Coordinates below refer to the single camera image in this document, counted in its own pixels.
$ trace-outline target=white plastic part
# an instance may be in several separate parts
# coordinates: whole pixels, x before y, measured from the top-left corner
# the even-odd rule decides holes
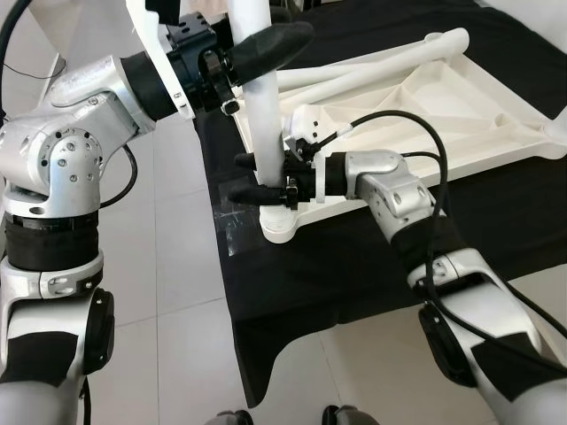
[[[269,2],[266,0],[229,0],[228,7],[235,44],[271,25]],[[284,147],[276,71],[247,82],[243,91],[258,182],[269,187],[281,187]]]
[[[544,129],[549,137],[567,139],[567,107],[557,115],[557,118],[549,121]]]
[[[286,127],[290,135],[293,135],[295,140],[305,139],[307,143],[318,142],[317,126],[318,117],[314,114],[313,108],[307,105],[300,106],[291,116],[284,118]]]
[[[467,30],[452,29],[442,35],[431,37],[414,49],[403,51],[369,66],[359,67],[351,73],[301,91],[295,96],[286,98],[282,102],[282,107],[289,111],[301,104],[312,104],[432,60],[450,58],[465,52],[468,47],[469,33]]]
[[[174,68],[167,59],[166,52],[159,40],[159,15],[156,12],[146,11],[145,0],[126,0],[128,13],[134,23],[134,28],[144,45],[146,53],[158,71],[159,77],[171,96],[179,114],[186,120],[195,118],[189,99],[185,95],[181,83],[177,80]]]
[[[423,44],[424,41],[416,42],[328,66],[372,61],[383,63],[386,58]],[[291,93],[295,95],[305,89],[309,87],[294,89]],[[563,126],[567,124],[565,111],[551,122],[461,54],[451,57],[450,61],[428,62],[388,74],[316,104],[302,105],[298,111],[304,114],[306,125],[316,117],[317,134],[321,139],[338,129],[345,130],[341,137],[323,148],[325,156],[333,151],[373,149],[436,152],[430,137],[415,123],[403,119],[382,118],[354,129],[349,126],[351,121],[363,115],[385,109],[416,113],[438,130],[447,148],[449,180],[529,157],[559,159],[567,154],[567,135],[557,132],[557,136],[551,137],[548,133],[555,126],[567,128]],[[252,151],[245,110],[237,114],[236,121],[246,150]],[[412,173],[422,178],[425,185],[439,184],[439,169],[435,161],[408,158],[408,163]],[[365,205],[363,201],[325,197],[324,205],[313,200],[309,204],[300,204],[296,212],[280,212],[279,226],[262,213],[260,224],[270,242],[285,243],[301,226]]]
[[[182,0],[180,3],[180,15],[201,12],[209,24],[215,24],[224,19],[227,11],[226,0]]]

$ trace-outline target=metal bracket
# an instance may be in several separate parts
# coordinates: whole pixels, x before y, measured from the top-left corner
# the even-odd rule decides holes
[[[92,290],[102,280],[104,257],[99,251],[95,259],[84,266],[57,272],[43,272],[39,290],[43,299],[63,298]]]
[[[140,134],[150,133],[155,129],[155,122],[138,103],[122,63],[114,56],[108,56],[73,73],[63,75],[51,86],[47,99],[53,106],[64,108],[104,91],[111,91],[119,98],[140,127]]]
[[[394,171],[403,161],[403,157],[392,151],[361,151],[347,152],[345,159],[346,170],[346,199],[358,199],[356,182],[363,174],[388,174]]]

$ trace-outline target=white floor tile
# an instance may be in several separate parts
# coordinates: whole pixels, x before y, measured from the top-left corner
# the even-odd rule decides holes
[[[411,307],[321,332],[343,404],[358,406],[384,424],[493,420],[475,390],[441,374],[417,311]]]
[[[127,58],[144,49],[128,15],[125,1],[84,0],[73,43],[69,69],[76,69],[108,55]]]
[[[245,408],[225,300],[159,317],[161,425],[201,425]],[[338,403],[321,341],[311,335],[278,356],[266,399],[251,411],[258,425],[319,425]]]
[[[114,295],[118,325],[156,315],[156,240],[152,203],[103,210],[98,227],[105,254],[102,287]]]
[[[116,329],[110,363],[89,377],[93,425],[158,424],[156,344],[155,318]]]
[[[206,189],[201,144],[191,122],[178,115],[162,120],[153,140],[157,200]]]
[[[338,404],[319,336],[303,336],[277,357],[266,398],[252,417],[258,425],[320,425],[323,409]]]
[[[153,196],[153,134],[143,135],[128,143],[136,157],[138,177],[136,185],[121,201],[105,208],[107,212],[124,210],[141,204],[149,204]],[[108,161],[100,181],[101,201],[107,201],[119,194],[128,184],[132,168],[128,156],[119,149]]]
[[[224,297],[208,192],[156,205],[158,313]]]
[[[245,408],[225,300],[158,318],[159,423],[201,425]]]
[[[567,265],[548,268],[510,282],[520,292],[567,326]],[[567,362],[567,340],[554,328],[530,311],[533,321],[554,355]]]

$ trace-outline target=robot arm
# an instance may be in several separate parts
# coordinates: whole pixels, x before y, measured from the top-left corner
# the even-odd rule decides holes
[[[157,33],[173,77],[146,51],[104,58],[60,78],[38,108],[0,128],[3,425],[74,425],[85,376],[112,356],[113,296],[98,287],[97,224],[113,154],[173,113],[236,112],[233,87],[282,66],[313,36],[307,24],[279,24],[234,47],[227,20],[212,27],[193,13],[158,25],[154,15],[145,29]]]
[[[407,112],[378,114],[413,119]],[[499,423],[564,423],[567,369],[541,356],[540,334],[509,284],[461,239],[442,210],[436,216],[435,198],[409,172],[404,156],[379,150],[325,158],[321,143],[310,143],[302,134],[293,127],[283,131],[290,146],[283,165],[285,187],[236,188],[229,197],[292,209],[325,196],[364,200],[406,268],[408,284],[423,300],[419,320],[441,372],[454,383],[476,388]],[[253,155],[236,161],[255,167]]]

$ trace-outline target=black cloth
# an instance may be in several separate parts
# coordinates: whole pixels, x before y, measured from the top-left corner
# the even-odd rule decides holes
[[[567,58],[508,15],[471,0],[344,0],[299,16],[315,42],[291,67],[320,66],[465,27],[466,55],[548,117],[567,104]],[[217,227],[222,275],[249,406],[266,394],[277,354],[292,340],[414,305],[401,263],[363,208],[267,242],[258,210],[227,190],[253,176],[233,166],[244,152],[220,112],[196,121]],[[507,279],[567,259],[567,162],[530,158],[449,184],[464,240]]]

